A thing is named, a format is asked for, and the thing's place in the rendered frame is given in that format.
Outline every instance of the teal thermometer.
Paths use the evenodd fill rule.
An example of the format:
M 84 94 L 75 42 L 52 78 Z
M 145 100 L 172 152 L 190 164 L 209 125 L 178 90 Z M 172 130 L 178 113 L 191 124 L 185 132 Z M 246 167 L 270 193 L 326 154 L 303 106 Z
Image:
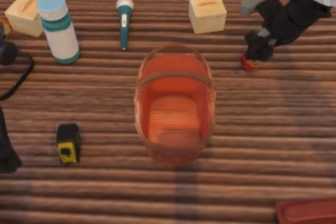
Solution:
M 131 0 L 118 0 L 116 5 L 120 18 L 120 47 L 126 50 L 128 44 L 128 33 L 130 27 L 131 14 L 134 3 Z

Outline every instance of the red basket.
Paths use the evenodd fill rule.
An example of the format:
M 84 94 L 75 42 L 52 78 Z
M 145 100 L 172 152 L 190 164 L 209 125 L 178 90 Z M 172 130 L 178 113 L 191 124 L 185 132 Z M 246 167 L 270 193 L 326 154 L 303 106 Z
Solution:
M 183 49 L 189 54 L 166 53 Z M 158 163 L 179 167 L 202 153 L 215 124 L 215 91 L 204 57 L 185 45 L 150 52 L 134 97 L 136 130 Z

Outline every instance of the black cord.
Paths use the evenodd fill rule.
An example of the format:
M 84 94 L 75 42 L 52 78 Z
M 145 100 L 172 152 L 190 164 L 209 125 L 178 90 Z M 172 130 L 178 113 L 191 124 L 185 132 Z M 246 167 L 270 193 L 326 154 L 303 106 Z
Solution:
M 32 72 L 32 70 L 34 69 L 34 60 L 31 57 L 30 54 L 26 53 L 26 52 L 22 52 L 22 51 L 18 51 L 18 56 L 22 56 L 22 57 L 26 57 L 29 59 L 30 64 L 29 67 L 27 68 L 27 70 L 25 71 L 25 73 L 20 77 L 20 79 L 17 80 L 17 82 L 12 86 L 12 88 L 6 92 L 3 95 L 0 95 L 0 101 L 6 100 L 7 98 L 11 97 L 15 91 L 21 86 L 21 84 L 26 80 L 26 78 L 28 77 L 28 75 Z

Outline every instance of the brown wooden surface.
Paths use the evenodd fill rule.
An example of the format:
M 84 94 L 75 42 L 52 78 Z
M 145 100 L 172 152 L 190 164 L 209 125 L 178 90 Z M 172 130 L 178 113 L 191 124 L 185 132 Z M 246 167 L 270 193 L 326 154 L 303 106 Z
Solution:
M 12 1 L 0 0 L 1 13 Z M 67 0 L 81 47 L 72 66 L 55 63 L 44 36 L 13 34 L 36 67 L 1 103 L 24 167 L 0 175 L 0 223 L 272 224 L 276 200 L 334 196 L 336 20 L 319 21 L 248 74 L 238 71 L 243 35 L 261 18 L 241 17 L 240 1 L 224 0 L 224 32 L 194 35 L 187 0 L 134 0 L 121 52 L 116 0 Z M 176 41 L 204 54 L 218 98 L 210 146 L 172 171 L 146 155 L 133 94 L 145 54 Z M 0 78 L 3 90 L 17 76 Z M 62 167 L 55 133 L 67 122 L 80 126 L 82 159 Z

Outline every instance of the red wallet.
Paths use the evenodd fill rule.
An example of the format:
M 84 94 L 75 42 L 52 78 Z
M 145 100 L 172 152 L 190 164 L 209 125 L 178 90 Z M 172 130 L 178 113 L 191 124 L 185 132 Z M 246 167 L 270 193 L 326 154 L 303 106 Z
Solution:
M 279 201 L 279 224 L 336 224 L 336 197 Z

